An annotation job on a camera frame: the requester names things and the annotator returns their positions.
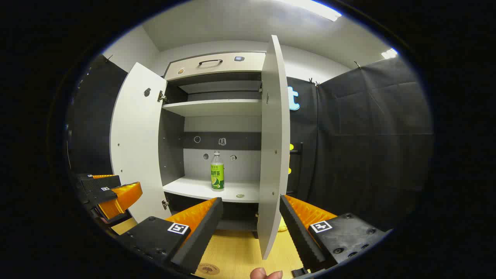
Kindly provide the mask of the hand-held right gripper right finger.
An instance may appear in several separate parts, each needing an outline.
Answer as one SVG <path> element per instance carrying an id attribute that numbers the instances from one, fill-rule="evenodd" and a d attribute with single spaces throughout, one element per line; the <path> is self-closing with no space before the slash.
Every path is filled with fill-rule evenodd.
<path id="1" fill-rule="evenodd" d="M 390 233 L 355 214 L 335 215 L 289 195 L 280 196 L 279 210 L 303 269 L 311 272 L 356 258 Z"/>

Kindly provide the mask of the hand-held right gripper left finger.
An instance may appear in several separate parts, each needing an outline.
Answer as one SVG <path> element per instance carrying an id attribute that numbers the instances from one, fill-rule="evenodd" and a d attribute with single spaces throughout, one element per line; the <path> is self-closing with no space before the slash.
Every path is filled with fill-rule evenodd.
<path id="1" fill-rule="evenodd" d="M 147 217 L 116 240 L 158 267 L 193 274 L 222 215 L 223 200 L 211 198 L 166 219 Z"/>

